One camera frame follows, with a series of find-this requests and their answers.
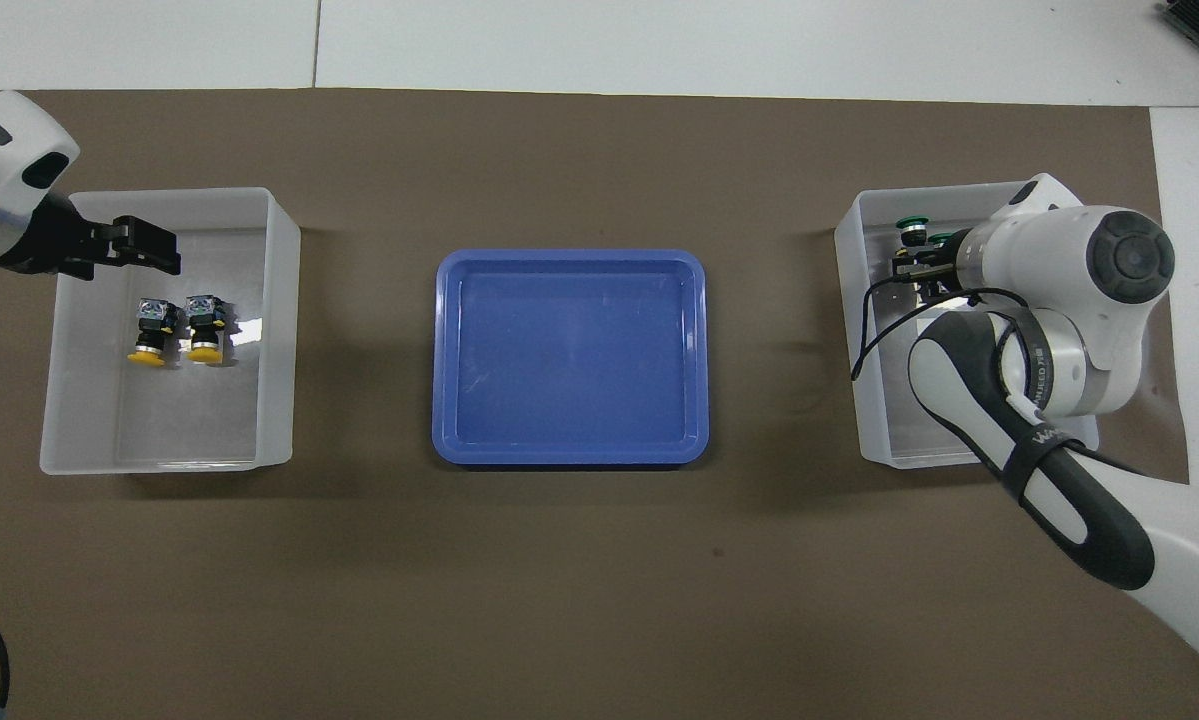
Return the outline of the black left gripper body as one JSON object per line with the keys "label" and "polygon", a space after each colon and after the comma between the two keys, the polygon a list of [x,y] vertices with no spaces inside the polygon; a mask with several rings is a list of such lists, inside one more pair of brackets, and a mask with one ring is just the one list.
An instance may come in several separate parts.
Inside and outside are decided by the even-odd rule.
{"label": "black left gripper body", "polygon": [[23,276],[70,276],[92,282],[97,265],[109,264],[102,225],[79,214],[68,196],[47,193],[24,232],[0,255],[0,268]]}

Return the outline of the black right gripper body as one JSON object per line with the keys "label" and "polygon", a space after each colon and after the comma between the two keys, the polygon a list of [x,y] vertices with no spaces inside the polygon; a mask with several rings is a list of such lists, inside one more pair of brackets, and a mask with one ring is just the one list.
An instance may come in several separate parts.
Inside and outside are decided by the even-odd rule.
{"label": "black right gripper body", "polygon": [[923,305],[936,304],[938,300],[964,290],[957,278],[954,246],[902,247],[892,256],[892,276],[902,284],[910,284]]}

